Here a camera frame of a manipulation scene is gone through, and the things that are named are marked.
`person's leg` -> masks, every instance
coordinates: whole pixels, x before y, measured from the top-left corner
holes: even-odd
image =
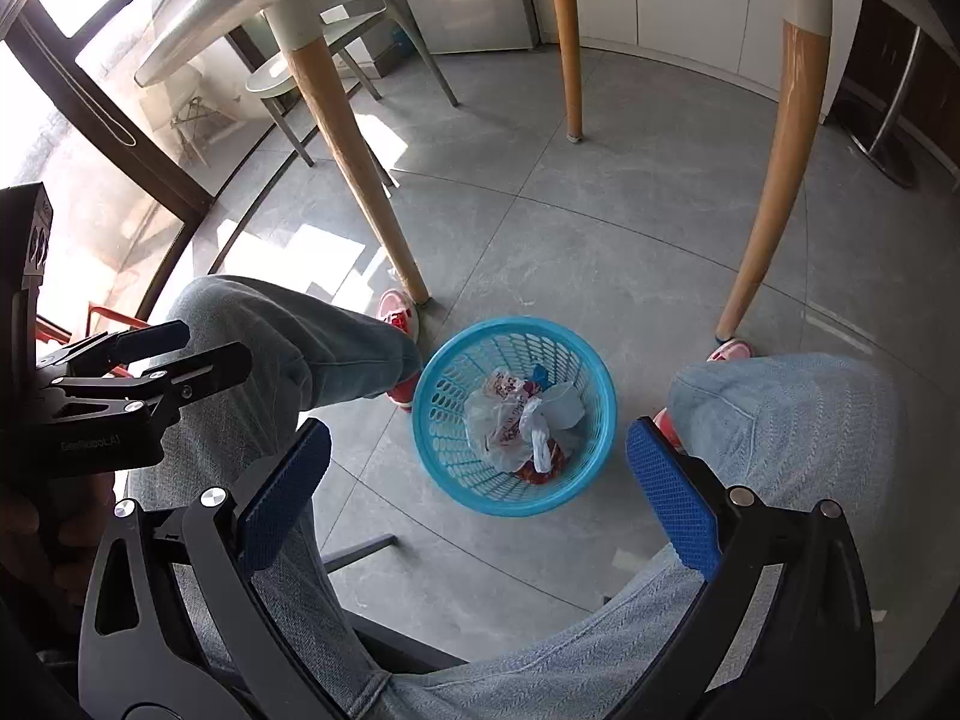
[[[862,362],[824,355],[702,362],[677,374],[669,406],[683,445],[724,485],[765,503],[811,509],[833,497],[861,552],[874,533],[896,437],[891,386]],[[373,716],[601,718],[669,639],[702,578],[664,547],[610,603],[525,650],[424,677],[395,676]],[[742,669],[775,577],[718,673]]]
[[[380,394],[421,367],[416,345],[397,328],[253,279],[199,278],[176,300],[171,319],[187,323],[190,343],[154,364],[243,341],[253,370],[244,384],[186,407],[163,437],[166,458],[131,471],[128,493],[145,509],[184,506],[212,485],[230,485],[251,461],[285,450],[302,410]],[[214,664],[229,667],[198,587],[188,572],[179,576],[200,641]],[[386,674],[344,621],[319,562],[309,506],[253,584],[334,699],[348,712],[362,707]]]

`person's knee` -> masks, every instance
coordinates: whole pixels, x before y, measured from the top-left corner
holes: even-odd
[[[193,343],[227,343],[237,338],[235,329],[246,313],[242,285],[226,276],[200,276],[181,292],[170,310],[170,319],[180,319],[190,328]]]

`chair leg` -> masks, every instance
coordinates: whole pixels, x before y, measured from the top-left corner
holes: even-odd
[[[345,565],[350,565],[352,562],[357,562],[357,560],[363,560],[367,555],[373,555],[374,552],[379,552],[381,549],[393,546],[395,543],[397,543],[397,537],[394,536],[393,533],[384,533],[383,536],[371,538],[362,544],[355,544],[352,547],[347,547],[347,549],[338,549],[329,555],[322,555],[320,559],[323,561],[323,569],[326,573],[332,574],[334,571],[339,571]]]
[[[369,143],[367,143],[367,148],[370,151],[370,158],[373,160],[373,167],[376,167],[376,174],[380,176],[380,183],[386,187],[390,187],[391,189],[397,186],[397,183],[394,181],[394,177],[387,172],[385,167],[383,167],[383,163],[380,162],[376,155],[376,151],[371,148]]]
[[[296,148],[296,153],[298,153],[304,162],[310,167],[313,167],[313,160],[310,158],[310,155],[306,152],[304,144],[299,141],[299,138],[290,128],[290,124],[287,124],[287,119],[283,117],[283,112],[280,110],[280,103],[278,103],[274,98],[267,98],[263,100],[263,107],[269,111],[272,119],[277,124],[277,127],[280,128],[280,132],[287,136],[287,140],[290,141],[290,145],[293,148]]]
[[[407,13],[404,12],[395,0],[383,0],[383,4],[387,6],[387,15],[397,22],[400,25],[400,28],[407,33],[407,36],[410,38],[410,41],[414,44],[416,51],[419,52],[419,55],[424,59],[427,69],[430,71],[430,74],[436,79],[437,83],[440,84],[440,89],[443,89],[443,93],[446,95],[446,98],[450,101],[450,104],[456,108],[460,101],[457,100],[457,95],[453,94],[453,90],[450,89],[450,85],[446,82],[446,79],[443,77],[443,73],[440,72],[440,67],[437,65],[437,60],[433,58],[432,53],[426,47],[424,42],[424,36],[419,32],[419,28],[416,26],[416,21]]]
[[[358,65],[356,60],[350,56],[350,52],[347,49],[344,49],[342,52],[339,52],[337,56],[347,63],[347,67],[353,71],[354,76],[357,76],[357,80],[363,84],[363,88],[370,93],[370,96],[374,100],[380,100],[381,94],[376,89],[376,86],[373,86],[373,81],[371,81],[367,74],[360,69],[360,65]]]
[[[784,13],[784,64],[774,141],[760,193],[754,227],[740,270],[717,323],[718,341],[728,341],[763,282],[784,234],[810,148],[820,122],[827,84],[832,0],[787,0]]]

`table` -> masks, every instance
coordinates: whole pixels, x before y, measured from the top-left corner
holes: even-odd
[[[330,52],[317,0],[195,0],[160,36],[136,72],[150,85],[232,28],[264,10],[320,131],[373,231],[414,302],[429,300],[424,279],[380,184]],[[576,0],[553,0],[563,65],[568,138],[583,136],[580,39]],[[928,0],[884,0],[955,57],[949,33]],[[832,0],[785,0],[784,63],[770,158],[754,227],[719,319],[719,341],[731,338],[760,288],[793,208],[816,133],[827,77]]]

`pink sneaker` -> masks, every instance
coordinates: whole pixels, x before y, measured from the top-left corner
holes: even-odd
[[[747,343],[747,341],[741,341],[740,338],[731,338],[726,343],[721,343],[720,346],[717,346],[713,354],[707,357],[707,362],[746,360],[753,355],[754,351],[750,348],[750,344]]]
[[[750,344],[747,343],[747,341],[741,341],[740,338],[731,338],[726,343],[721,343],[720,346],[713,351],[713,354],[707,357],[707,362],[746,360],[753,355],[754,351],[750,348]],[[670,415],[666,413],[666,409],[659,410],[659,413],[654,417],[654,424],[659,428],[659,432],[664,434],[666,440],[672,443],[675,449],[683,449],[683,445],[680,443],[680,437],[673,428],[673,420],[670,419]]]
[[[659,413],[654,417],[654,424],[659,432],[664,434],[664,438],[672,443],[674,449],[683,449],[683,445],[680,443],[680,436],[678,436],[677,431],[673,429],[673,420],[670,419],[670,415],[666,413],[666,409],[659,410]]]
[[[414,341],[419,338],[419,317],[416,315],[416,307],[413,301],[400,290],[387,290],[381,295],[380,304],[376,309],[376,318],[381,322],[392,324],[397,330],[402,330]],[[393,389],[389,389],[387,397],[402,410],[409,412],[414,406],[414,392],[418,381],[419,371],[405,382],[400,382]]]

